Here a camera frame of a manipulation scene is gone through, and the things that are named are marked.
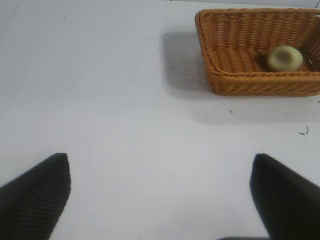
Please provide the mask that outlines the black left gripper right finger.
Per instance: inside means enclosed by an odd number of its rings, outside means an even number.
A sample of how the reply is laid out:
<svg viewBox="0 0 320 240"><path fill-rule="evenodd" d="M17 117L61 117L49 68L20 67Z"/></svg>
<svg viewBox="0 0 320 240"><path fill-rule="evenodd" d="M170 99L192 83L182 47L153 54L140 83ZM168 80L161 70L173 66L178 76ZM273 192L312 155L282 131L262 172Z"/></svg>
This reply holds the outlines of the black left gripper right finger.
<svg viewBox="0 0 320 240"><path fill-rule="evenodd" d="M320 188L265 153L255 156L250 191L272 240L320 238Z"/></svg>

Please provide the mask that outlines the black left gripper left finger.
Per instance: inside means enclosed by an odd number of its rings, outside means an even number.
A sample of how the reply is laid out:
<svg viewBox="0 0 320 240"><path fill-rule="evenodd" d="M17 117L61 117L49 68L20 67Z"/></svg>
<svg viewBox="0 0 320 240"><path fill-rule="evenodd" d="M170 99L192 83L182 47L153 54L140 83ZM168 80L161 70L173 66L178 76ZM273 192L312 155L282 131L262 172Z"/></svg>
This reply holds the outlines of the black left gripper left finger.
<svg viewBox="0 0 320 240"><path fill-rule="evenodd" d="M48 240L71 193L68 155L55 153L0 188L0 238Z"/></svg>

